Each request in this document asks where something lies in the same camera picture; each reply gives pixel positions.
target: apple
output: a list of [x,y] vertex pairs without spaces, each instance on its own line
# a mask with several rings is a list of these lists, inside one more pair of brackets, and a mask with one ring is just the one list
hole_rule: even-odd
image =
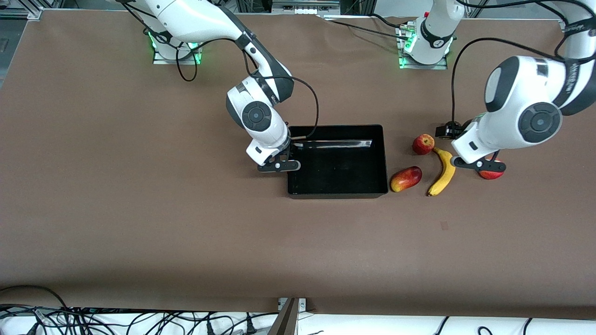
[[393,192],[403,191],[419,183],[420,179],[422,179],[422,170],[418,166],[410,166],[391,177],[391,190]]
[[499,178],[500,176],[502,176],[502,175],[503,175],[503,173],[505,173],[505,172],[504,172],[504,171],[503,171],[503,172],[493,172],[493,171],[480,171],[480,172],[478,172],[478,174],[479,174],[479,175],[480,175],[482,178],[484,178],[484,179],[488,179],[488,180],[497,179],[497,178]]
[[412,143],[412,149],[419,155],[426,155],[434,148],[434,138],[429,134],[422,134]]

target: black wire bundle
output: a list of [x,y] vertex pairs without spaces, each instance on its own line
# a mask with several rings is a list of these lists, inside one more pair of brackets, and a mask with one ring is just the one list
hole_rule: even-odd
[[[247,318],[241,320],[239,322],[234,322],[228,315],[215,315],[216,312],[208,312],[205,317],[197,318],[196,315],[192,312],[185,312],[185,311],[133,311],[133,310],[115,310],[116,312],[139,312],[129,324],[117,324],[117,323],[106,323],[97,318],[97,314],[103,312],[103,309],[95,309],[95,311],[90,312],[90,309],[81,309],[81,308],[69,308],[65,303],[62,297],[60,297],[56,292],[52,291],[51,289],[43,286],[37,285],[17,285],[6,287],[4,289],[0,289],[0,292],[8,291],[8,290],[15,290],[15,289],[34,289],[34,290],[43,290],[50,294],[52,294],[60,303],[60,308],[49,308],[49,307],[36,307],[36,306],[27,306],[27,305],[20,305],[20,304],[0,304],[0,320],[6,319],[9,317],[13,317],[16,315],[33,315],[35,317],[36,323],[33,325],[31,330],[28,332],[27,335],[34,335],[36,330],[41,327],[44,331],[44,335],[48,335],[48,329],[56,329],[61,335],[96,335],[96,334],[103,334],[103,335],[116,335],[114,332],[113,327],[125,327],[126,328],[126,335],[129,335],[131,328],[135,324],[139,324],[141,322],[147,321],[150,318],[155,317],[158,314],[163,314],[152,327],[150,327],[145,334],[150,334],[151,332],[155,331],[151,335],[161,335],[163,330],[166,328],[168,324],[176,325],[180,327],[185,335],[193,335],[195,329],[202,323],[202,322],[211,322],[213,320],[226,318],[229,319],[232,326],[226,329],[220,335],[226,335],[227,332],[232,334],[234,332],[234,328],[238,327],[240,324],[247,322],[248,320],[252,320],[254,318],[263,317],[265,315],[276,315],[277,312],[274,313],[264,313],[264,314],[256,314],[256,315],[249,315],[247,314]],[[192,313],[192,318],[187,317],[186,313]],[[186,331],[184,326],[179,323],[179,320],[183,321],[191,321],[193,323],[192,328],[189,331]]]

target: banana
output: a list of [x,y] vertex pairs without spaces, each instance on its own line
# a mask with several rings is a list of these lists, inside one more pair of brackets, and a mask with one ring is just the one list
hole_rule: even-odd
[[428,192],[426,193],[426,195],[429,197],[439,195],[439,193],[441,193],[445,187],[447,187],[455,173],[455,166],[451,165],[451,157],[453,157],[453,155],[437,147],[433,148],[433,151],[439,156],[439,159],[441,159],[441,164],[443,164],[443,172],[441,173],[439,179],[437,179],[437,181],[431,185]]

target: black plastic bin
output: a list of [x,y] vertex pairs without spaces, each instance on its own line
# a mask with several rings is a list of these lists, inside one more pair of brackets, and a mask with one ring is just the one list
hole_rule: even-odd
[[[290,127],[293,137],[311,130]],[[290,155],[302,165],[288,172],[292,198],[378,198],[388,191],[381,125],[319,126],[308,139],[293,141]]]

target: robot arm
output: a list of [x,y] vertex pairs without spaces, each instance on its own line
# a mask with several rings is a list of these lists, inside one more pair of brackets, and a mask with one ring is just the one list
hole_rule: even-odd
[[[177,41],[203,43],[230,39],[246,52],[257,64],[257,70],[228,91],[226,109],[236,124],[253,138],[246,152],[258,165],[266,165],[271,157],[288,147],[288,129],[273,106],[292,95],[294,80],[232,12],[206,0],[142,0],[136,1],[135,6],[155,16],[140,13],[143,20],[173,46],[178,45]],[[176,51],[168,44],[159,43],[162,54]],[[288,165],[288,169],[275,171],[299,167],[295,162]]]
[[421,64],[435,64],[447,53],[465,8],[455,0],[434,0],[428,15],[414,21],[415,39],[404,51]]
[[[596,8],[596,0],[582,2]],[[564,30],[568,35],[565,62],[516,56],[501,63],[486,82],[487,112],[468,121],[452,141],[461,156],[453,161],[455,166],[490,169],[486,155],[547,141],[561,128],[563,116],[576,114],[596,100],[594,61],[578,62],[596,52],[594,19],[573,4],[559,7],[570,22]]]

